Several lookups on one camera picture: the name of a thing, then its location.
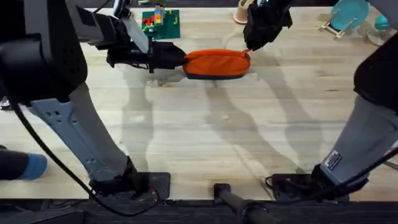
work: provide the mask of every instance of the wooden tabletop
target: wooden tabletop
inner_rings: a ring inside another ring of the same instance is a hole
[[[134,9],[136,19],[148,9]],[[186,52],[226,47],[244,50],[234,9],[180,9]],[[329,152],[353,108],[353,73],[376,47],[354,31],[341,40],[318,26],[328,7],[292,8],[293,26],[274,43],[250,53],[242,79],[199,81],[182,70],[149,74],[112,69],[106,52],[82,45],[87,84],[96,109],[117,145],[139,171],[172,175],[170,198],[209,199],[217,182],[244,198],[270,199],[262,188],[275,173],[311,172]],[[88,181],[83,166],[40,119],[26,113],[50,148]],[[0,143],[11,150],[40,148],[12,112],[0,112]],[[398,200],[398,173],[386,166],[352,200]],[[87,198],[52,161],[35,181],[0,182],[2,198]]]

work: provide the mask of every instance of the wire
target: wire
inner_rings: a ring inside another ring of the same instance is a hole
[[[97,13],[97,12],[99,12],[101,9],[103,9],[109,2],[111,2],[112,0],[106,0],[100,7],[98,7],[97,9],[95,9],[94,11],[93,11],[93,13]]]
[[[382,158],[378,159],[376,162],[374,162],[373,164],[371,164],[370,166],[368,166],[367,168],[363,169],[361,172],[359,172],[358,174],[356,174],[355,176],[353,176],[352,178],[338,184],[335,185],[333,187],[329,187],[325,190],[321,190],[313,195],[310,195],[308,197],[304,197],[304,198],[299,198],[296,200],[289,200],[289,201],[275,201],[275,202],[269,202],[269,203],[274,203],[274,204],[278,204],[278,205],[291,205],[294,203],[300,203],[300,202],[304,202],[304,201],[309,201],[309,200],[315,200],[317,198],[320,198],[322,196],[325,196],[328,193],[331,193],[335,190],[338,190],[340,187],[346,186],[356,180],[358,180],[359,178],[361,178],[362,176],[368,174],[369,172],[371,172],[373,169],[375,169],[376,167],[378,167],[380,164],[382,164],[383,162],[388,161],[389,159],[393,158],[396,154],[398,154],[398,147],[393,148],[390,152],[388,152],[387,154],[385,154]]]
[[[16,99],[14,98],[14,95],[11,94],[9,91],[8,87],[4,84],[4,79],[2,75],[0,74],[0,89],[4,91],[6,96],[8,97],[12,108],[14,109],[15,114],[21,121],[21,123],[25,126],[26,130],[29,132],[29,134],[35,139],[37,144],[43,149],[43,151],[51,158],[56,165],[58,165],[65,173],[67,173],[90,197],[93,198],[93,200],[98,203],[98,205],[101,205],[104,209],[107,211],[119,215],[122,217],[135,217],[137,215],[143,214],[150,209],[158,206],[160,203],[159,200],[159,194],[156,192],[156,189],[153,189],[155,194],[157,194],[157,200],[153,205],[148,206],[147,208],[144,208],[143,210],[136,212],[136,213],[123,213],[115,210],[114,208],[110,207],[109,205],[105,204],[102,202],[95,194],[92,193],[92,191],[85,185],[85,183],[80,180],[79,177],[76,176],[50,149],[49,147],[43,142],[43,140],[40,138],[40,136],[37,134],[35,129],[32,127],[32,125],[29,123],[29,121],[26,119],[24,113],[21,110],[21,107],[17,103]]]

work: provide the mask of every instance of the orange pouch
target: orange pouch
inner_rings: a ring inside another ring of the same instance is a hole
[[[227,80],[241,78],[250,67],[248,50],[198,50],[185,56],[183,65],[189,79]]]

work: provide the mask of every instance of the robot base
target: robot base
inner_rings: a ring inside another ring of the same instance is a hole
[[[311,185],[313,179],[311,174],[274,174],[271,177],[270,188],[276,200],[295,200],[306,198],[317,193]],[[334,201],[347,202],[349,195],[334,199]]]
[[[153,187],[159,194],[160,200],[166,200],[170,196],[170,179],[168,172],[139,172],[144,182]]]

